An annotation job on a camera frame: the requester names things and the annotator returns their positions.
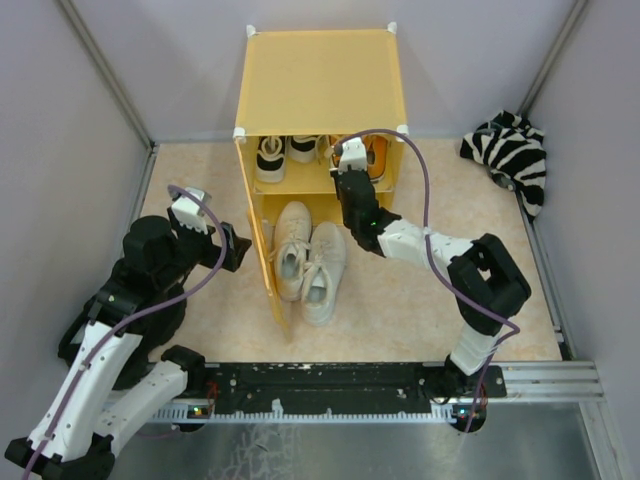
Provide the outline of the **orange sneaker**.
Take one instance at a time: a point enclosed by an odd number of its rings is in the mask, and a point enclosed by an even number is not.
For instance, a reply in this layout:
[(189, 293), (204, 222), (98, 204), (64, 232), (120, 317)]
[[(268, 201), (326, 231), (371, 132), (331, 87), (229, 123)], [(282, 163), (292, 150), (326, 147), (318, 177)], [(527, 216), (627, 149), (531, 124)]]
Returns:
[(329, 168), (338, 170), (342, 173), (346, 171), (344, 166), (341, 166), (341, 142), (345, 138), (345, 135), (325, 135), (324, 146), (322, 147), (323, 156), (329, 162)]

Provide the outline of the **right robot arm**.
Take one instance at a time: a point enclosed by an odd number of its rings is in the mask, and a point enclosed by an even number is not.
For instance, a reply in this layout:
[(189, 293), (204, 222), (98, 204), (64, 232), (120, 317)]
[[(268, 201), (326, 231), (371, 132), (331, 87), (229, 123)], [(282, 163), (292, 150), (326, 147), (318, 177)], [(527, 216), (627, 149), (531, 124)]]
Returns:
[(380, 206), (365, 171), (331, 176), (344, 225), (363, 250), (424, 267), (455, 296), (464, 325), (437, 381), (443, 395), (470, 395), (499, 346), (520, 332), (512, 318), (531, 296), (523, 273), (497, 236), (468, 240), (419, 227)]

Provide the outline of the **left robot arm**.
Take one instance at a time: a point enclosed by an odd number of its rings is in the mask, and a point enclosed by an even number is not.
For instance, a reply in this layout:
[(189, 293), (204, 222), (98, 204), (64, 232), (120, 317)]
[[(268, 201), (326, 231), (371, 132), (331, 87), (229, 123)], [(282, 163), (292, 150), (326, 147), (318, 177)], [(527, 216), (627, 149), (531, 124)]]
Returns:
[(32, 432), (12, 440), (5, 457), (23, 476), (105, 479), (126, 443), (167, 402), (201, 394), (208, 384), (203, 355), (180, 345), (150, 364), (151, 350), (181, 326), (184, 283), (202, 265), (235, 272), (251, 240), (229, 223), (198, 231), (173, 216), (144, 216), (123, 238), (124, 255), (59, 344), (68, 375)]

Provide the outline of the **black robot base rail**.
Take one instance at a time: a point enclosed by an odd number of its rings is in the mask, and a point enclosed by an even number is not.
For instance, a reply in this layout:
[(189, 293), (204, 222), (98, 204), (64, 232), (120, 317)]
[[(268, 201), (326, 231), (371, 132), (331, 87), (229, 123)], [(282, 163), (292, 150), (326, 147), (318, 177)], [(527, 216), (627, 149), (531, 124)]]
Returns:
[(220, 363), (153, 421), (206, 423), (449, 423), (478, 430), (507, 395), (502, 369), (466, 377), (441, 362)]

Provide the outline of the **orange sneaker one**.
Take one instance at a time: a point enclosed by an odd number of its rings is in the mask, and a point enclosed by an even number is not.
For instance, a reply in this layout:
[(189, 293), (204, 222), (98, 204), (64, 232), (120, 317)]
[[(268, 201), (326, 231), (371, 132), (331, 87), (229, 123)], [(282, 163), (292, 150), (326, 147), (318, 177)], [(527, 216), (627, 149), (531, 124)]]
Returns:
[(373, 183), (381, 181), (386, 172), (389, 141), (381, 135), (363, 137), (367, 155), (367, 172)]

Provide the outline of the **white sneaker one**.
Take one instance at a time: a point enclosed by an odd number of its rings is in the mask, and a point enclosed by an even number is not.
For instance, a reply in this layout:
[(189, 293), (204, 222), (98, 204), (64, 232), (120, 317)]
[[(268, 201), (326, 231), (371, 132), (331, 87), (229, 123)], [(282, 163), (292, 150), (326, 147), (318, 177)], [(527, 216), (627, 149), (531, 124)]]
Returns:
[(337, 290), (346, 268), (346, 243), (338, 226), (323, 222), (312, 233), (301, 291), (303, 319), (327, 324), (334, 313)]
[(276, 288), (284, 301), (293, 302), (301, 297), (311, 231), (308, 208), (299, 201), (289, 202), (276, 222), (270, 255)]

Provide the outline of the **black white sneaker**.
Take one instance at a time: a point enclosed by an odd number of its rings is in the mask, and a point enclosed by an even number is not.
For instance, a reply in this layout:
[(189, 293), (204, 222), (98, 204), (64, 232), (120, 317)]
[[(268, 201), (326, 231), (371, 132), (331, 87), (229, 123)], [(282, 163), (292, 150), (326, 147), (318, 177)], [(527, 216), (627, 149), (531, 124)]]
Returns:
[(298, 163), (308, 164), (319, 161), (323, 155), (325, 137), (323, 135), (294, 135), (288, 139), (287, 155)]
[(279, 183), (286, 171), (286, 138), (265, 136), (258, 142), (256, 153), (256, 179), (263, 183)]

